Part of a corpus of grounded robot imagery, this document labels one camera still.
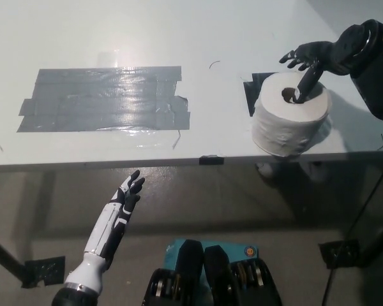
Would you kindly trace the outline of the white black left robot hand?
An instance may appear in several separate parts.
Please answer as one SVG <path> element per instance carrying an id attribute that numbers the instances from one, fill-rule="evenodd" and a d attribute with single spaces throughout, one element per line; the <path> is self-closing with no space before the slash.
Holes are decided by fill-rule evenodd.
<path id="1" fill-rule="evenodd" d="M 85 253 L 97 255 L 109 265 L 125 233 L 125 227 L 140 199 L 145 178 L 140 171 L 129 175 L 117 188 L 111 200 L 104 206 L 90 234 Z"/>

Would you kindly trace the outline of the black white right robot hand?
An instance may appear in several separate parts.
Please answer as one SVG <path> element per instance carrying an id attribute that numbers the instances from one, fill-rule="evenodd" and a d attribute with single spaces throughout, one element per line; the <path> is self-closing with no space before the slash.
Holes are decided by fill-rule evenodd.
<path id="1" fill-rule="evenodd" d="M 292 103 L 304 103 L 323 72 L 328 71 L 335 75 L 343 75 L 344 70 L 333 61 L 333 47 L 334 43 L 329 41 L 305 43 L 295 50 L 289 51 L 279 60 L 281 64 L 289 61 L 287 67 L 290 69 L 299 65 L 299 71 L 307 70 L 290 99 Z"/>

